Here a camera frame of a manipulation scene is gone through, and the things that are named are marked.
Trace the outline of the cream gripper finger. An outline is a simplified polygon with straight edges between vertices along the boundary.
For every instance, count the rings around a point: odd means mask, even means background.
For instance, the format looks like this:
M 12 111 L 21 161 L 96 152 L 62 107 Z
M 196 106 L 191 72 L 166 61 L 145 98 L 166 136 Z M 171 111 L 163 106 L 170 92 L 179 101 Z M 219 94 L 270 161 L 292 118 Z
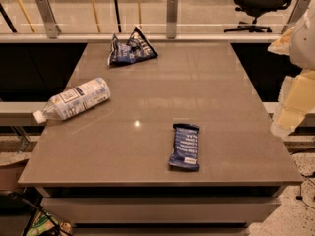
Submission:
M 280 138 L 287 137 L 314 108 L 315 71 L 303 70 L 295 78 L 286 76 L 272 118 L 272 134 Z
M 289 55 L 293 30 L 294 27 L 289 28 L 279 39 L 271 43 L 268 51 L 278 55 Z

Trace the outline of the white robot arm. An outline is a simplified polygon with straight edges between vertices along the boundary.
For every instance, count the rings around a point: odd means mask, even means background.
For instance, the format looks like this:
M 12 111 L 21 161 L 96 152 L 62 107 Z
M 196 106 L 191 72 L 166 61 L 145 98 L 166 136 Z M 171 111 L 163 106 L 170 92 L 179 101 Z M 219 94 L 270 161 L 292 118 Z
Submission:
M 284 78 L 272 117 L 272 134 L 284 138 L 315 108 L 315 9 L 307 9 L 268 51 L 288 55 L 290 62 L 301 68 L 296 77 Z

